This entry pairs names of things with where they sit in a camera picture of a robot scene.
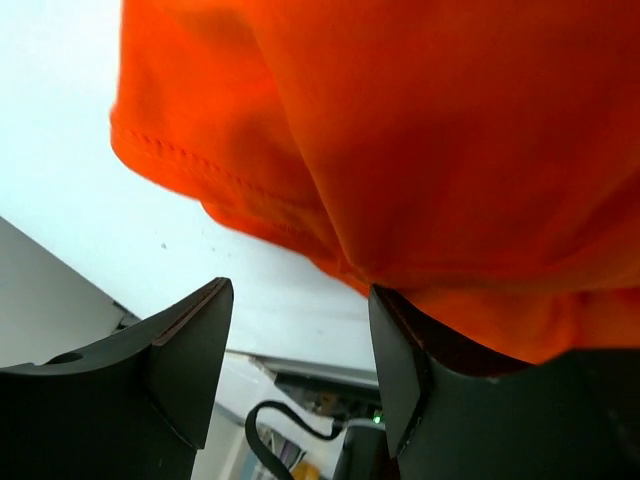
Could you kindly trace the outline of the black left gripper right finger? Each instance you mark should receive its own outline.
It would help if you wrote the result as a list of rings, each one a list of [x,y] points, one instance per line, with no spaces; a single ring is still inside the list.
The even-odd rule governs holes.
[[[405,479],[635,479],[639,353],[530,365],[374,287],[369,324],[390,455]]]

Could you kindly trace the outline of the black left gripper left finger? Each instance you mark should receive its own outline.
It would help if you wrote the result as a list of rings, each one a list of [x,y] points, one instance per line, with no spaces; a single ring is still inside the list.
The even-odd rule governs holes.
[[[187,479],[206,443],[231,323],[217,278],[42,365],[1,371],[5,479]]]

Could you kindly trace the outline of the orange t shirt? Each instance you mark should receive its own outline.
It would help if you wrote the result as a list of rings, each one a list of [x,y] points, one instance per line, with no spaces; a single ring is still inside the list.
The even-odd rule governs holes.
[[[639,343],[635,1],[127,1],[117,157],[539,363]]]

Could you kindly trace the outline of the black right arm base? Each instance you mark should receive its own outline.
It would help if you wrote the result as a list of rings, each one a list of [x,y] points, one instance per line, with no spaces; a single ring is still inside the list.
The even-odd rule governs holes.
[[[291,434],[304,451],[303,465],[318,479],[390,479],[383,414],[375,386],[293,372],[275,375],[275,386],[306,425]]]

